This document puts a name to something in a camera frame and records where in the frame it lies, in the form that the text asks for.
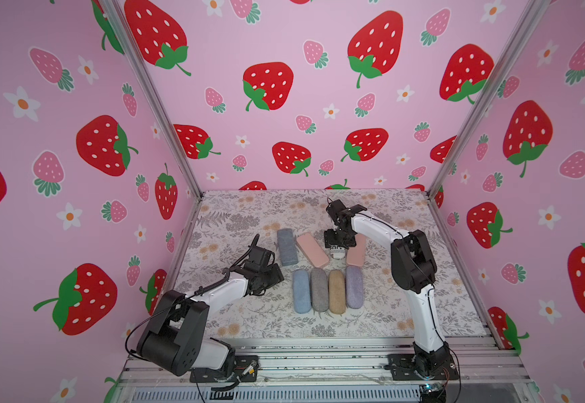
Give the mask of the pink glasses case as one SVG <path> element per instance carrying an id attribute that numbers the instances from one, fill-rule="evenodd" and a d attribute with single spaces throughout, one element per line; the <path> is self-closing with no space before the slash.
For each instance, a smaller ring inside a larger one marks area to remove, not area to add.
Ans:
<path id="1" fill-rule="evenodd" d="M 329 256 L 311 233 L 297 236 L 296 243 L 307 261 L 314 268 L 322 269 L 329 264 Z"/>

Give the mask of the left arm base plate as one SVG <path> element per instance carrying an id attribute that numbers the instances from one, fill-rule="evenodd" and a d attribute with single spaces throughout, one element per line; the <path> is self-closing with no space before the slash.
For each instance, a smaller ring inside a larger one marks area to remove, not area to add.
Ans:
<path id="1" fill-rule="evenodd" d="M 260 361 L 258 355 L 228 357 L 220 369 L 192 369 L 189 380 L 192 383 L 252 383 L 257 381 Z"/>

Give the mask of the aluminium corner post right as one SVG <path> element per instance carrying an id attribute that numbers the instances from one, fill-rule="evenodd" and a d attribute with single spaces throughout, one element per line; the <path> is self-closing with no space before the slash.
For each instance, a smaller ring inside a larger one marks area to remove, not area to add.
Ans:
<path id="1" fill-rule="evenodd" d="M 468 116 L 465 118 L 462 126 L 460 126 L 460 129 L 456 134 L 457 138 L 455 143 L 445 158 L 445 163 L 440 168 L 438 175 L 435 176 L 432 185 L 427 191 L 427 196 L 430 201 L 435 200 L 437 191 L 445 183 L 453 164 L 460 157 L 465 146 L 469 142 L 470 137 L 475 132 L 480 122 L 482 122 L 484 114 L 492 104 L 502 80 L 507 73 L 512 70 L 514 64 L 519 59 L 525 45 L 527 45 L 548 7 L 549 1 L 528 1 L 519 21 L 515 25 L 511 36 L 502 50 L 502 54 L 496 61 L 495 68 L 493 69 L 487 84 L 483 88 L 481 95 L 476 100 L 475 105 L 468 113 Z"/>

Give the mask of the pink case black sunglasses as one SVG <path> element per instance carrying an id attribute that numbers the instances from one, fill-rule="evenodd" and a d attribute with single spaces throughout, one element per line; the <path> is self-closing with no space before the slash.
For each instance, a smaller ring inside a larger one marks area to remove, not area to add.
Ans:
<path id="1" fill-rule="evenodd" d="M 366 236 L 358 233 L 355 241 L 356 245 L 349 247 L 346 252 L 346 263 L 349 266 L 362 268 L 366 260 Z"/>

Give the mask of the tan woven glasses case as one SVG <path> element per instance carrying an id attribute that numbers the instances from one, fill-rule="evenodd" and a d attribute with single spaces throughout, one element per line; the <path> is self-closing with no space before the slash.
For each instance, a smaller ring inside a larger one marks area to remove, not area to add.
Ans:
<path id="1" fill-rule="evenodd" d="M 340 270 L 329 272 L 329 310 L 335 315 L 346 312 L 346 278 Z"/>

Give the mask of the purple case brown lining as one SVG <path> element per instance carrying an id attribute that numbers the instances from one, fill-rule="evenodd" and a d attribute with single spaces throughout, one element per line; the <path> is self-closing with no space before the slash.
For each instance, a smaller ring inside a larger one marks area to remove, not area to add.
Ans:
<path id="1" fill-rule="evenodd" d="M 364 276 L 361 267 L 349 265 L 346 268 L 346 304 L 352 309 L 364 305 Z"/>

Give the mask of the grey fabric glasses case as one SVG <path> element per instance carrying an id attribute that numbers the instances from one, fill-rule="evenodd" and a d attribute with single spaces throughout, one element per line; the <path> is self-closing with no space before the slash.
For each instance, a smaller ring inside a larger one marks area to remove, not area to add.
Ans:
<path id="1" fill-rule="evenodd" d="M 316 312 L 329 310 L 329 279 L 324 269 L 311 270 L 310 291 L 312 308 Z"/>

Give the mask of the aluminium corner post left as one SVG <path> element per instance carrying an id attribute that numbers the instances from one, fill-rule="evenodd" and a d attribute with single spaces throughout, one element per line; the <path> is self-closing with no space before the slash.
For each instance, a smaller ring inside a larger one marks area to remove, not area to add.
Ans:
<path id="1" fill-rule="evenodd" d="M 156 90 L 156 86 L 148 73 L 145 61 L 141 57 L 138 48 L 136 48 L 136 42 L 133 39 L 129 25 L 126 22 L 123 9 L 118 1 L 104 0 L 102 1 L 102 5 L 106 13 L 108 13 L 112 29 L 126 53 L 126 58 L 131 65 L 131 69 L 136 75 L 136 79 L 145 94 L 151 111 L 156 118 L 156 122 L 163 131 L 168 147 L 178 164 L 182 176 L 193 193 L 193 197 L 197 202 L 200 202 L 204 193 L 201 191 L 200 186 L 194 177 L 193 170 L 188 164 L 188 158 L 182 149 L 178 135 L 168 117 L 167 111 L 161 101 L 158 91 Z"/>

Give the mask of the aluminium corner post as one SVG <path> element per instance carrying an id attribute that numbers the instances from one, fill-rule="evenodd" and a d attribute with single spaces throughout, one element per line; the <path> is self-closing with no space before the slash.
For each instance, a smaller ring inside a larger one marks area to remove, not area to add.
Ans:
<path id="1" fill-rule="evenodd" d="M 188 164 L 188 158 L 182 149 L 178 135 L 168 117 L 167 111 L 161 101 L 158 91 L 156 90 L 156 86 L 148 73 L 145 61 L 141 57 L 138 48 L 136 48 L 136 42 L 133 39 L 129 25 L 126 22 L 123 9 L 118 1 L 104 0 L 102 1 L 102 5 L 106 13 L 108 13 L 112 29 L 126 53 L 126 58 L 131 65 L 131 69 L 136 75 L 136 79 L 145 94 L 151 111 L 156 118 L 156 122 L 163 131 L 168 147 L 178 164 L 182 176 L 193 193 L 193 197 L 197 202 L 200 202 L 204 193 L 201 191 L 200 186 L 194 177 L 193 170 Z"/>
<path id="2" fill-rule="evenodd" d="M 525 45 L 527 45 L 548 7 L 549 1 L 528 1 L 519 21 L 515 25 L 511 36 L 502 50 L 502 54 L 496 61 L 495 68 L 493 69 L 487 84 L 483 88 L 481 95 L 476 100 L 475 105 L 468 113 L 468 116 L 465 118 L 462 126 L 460 126 L 460 129 L 456 134 L 457 138 L 455 143 L 445 158 L 445 163 L 440 168 L 438 175 L 435 176 L 432 185 L 427 191 L 427 196 L 430 201 L 435 200 L 437 191 L 445 183 L 453 164 L 460 157 L 465 146 L 469 142 L 470 137 L 475 132 L 480 122 L 482 122 L 484 114 L 492 104 L 502 80 L 507 73 L 512 70 L 514 64 L 519 59 Z"/>

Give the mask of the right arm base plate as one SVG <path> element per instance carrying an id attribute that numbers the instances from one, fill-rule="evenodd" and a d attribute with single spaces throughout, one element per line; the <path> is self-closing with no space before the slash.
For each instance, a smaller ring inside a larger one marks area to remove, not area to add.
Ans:
<path id="1" fill-rule="evenodd" d="M 396 381 L 459 380 L 459 369 L 451 353 L 442 350 L 434 354 L 389 354 L 383 369 Z"/>

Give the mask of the blue fabric glasses case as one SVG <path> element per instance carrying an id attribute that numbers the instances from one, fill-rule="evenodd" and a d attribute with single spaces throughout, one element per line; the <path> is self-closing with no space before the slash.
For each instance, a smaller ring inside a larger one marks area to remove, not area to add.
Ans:
<path id="1" fill-rule="evenodd" d="M 292 275 L 294 291 L 294 311 L 306 314 L 312 309 L 309 273 L 306 270 L 295 270 Z"/>

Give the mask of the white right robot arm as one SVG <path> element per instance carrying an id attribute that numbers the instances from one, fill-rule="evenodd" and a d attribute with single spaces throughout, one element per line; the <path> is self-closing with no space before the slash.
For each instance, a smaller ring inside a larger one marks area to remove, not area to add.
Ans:
<path id="1" fill-rule="evenodd" d="M 437 265 L 426 234 L 398 228 L 361 205 L 348 208 L 340 200 L 329 199 L 326 212 L 334 224 L 324 232 L 324 244 L 332 257 L 342 259 L 356 248 L 358 235 L 389 253 L 393 280 L 405 292 L 413 318 L 415 366 L 425 373 L 442 367 L 451 353 L 435 312 Z"/>

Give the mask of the green case purple glasses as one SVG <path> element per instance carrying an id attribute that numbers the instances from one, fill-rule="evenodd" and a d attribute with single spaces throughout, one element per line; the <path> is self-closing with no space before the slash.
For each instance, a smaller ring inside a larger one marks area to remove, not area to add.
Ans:
<path id="1" fill-rule="evenodd" d="M 296 237 L 291 228 L 281 228 L 277 231 L 277 245 L 283 267 L 293 266 L 299 263 Z"/>

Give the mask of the newspaper print glasses case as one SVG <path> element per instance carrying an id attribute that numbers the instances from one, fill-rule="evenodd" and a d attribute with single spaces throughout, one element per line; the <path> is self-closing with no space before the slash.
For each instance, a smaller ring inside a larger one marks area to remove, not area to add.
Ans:
<path id="1" fill-rule="evenodd" d="M 330 247 L 330 254 L 332 256 L 333 259 L 336 260 L 343 260 L 344 258 L 346 258 L 347 255 L 347 248 L 341 247 L 341 246 L 331 246 Z"/>

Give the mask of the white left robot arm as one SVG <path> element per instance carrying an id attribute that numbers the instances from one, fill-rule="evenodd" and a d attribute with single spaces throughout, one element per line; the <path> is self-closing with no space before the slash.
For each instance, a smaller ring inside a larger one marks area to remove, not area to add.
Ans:
<path id="1" fill-rule="evenodd" d="M 235 349 L 205 337 L 209 316 L 244 297 L 260 297 L 283 280 L 275 254 L 253 244 L 217 282 L 192 295 L 166 292 L 143 322 L 136 348 L 127 352 L 176 376 L 190 373 L 198 382 L 229 379 L 236 371 Z"/>

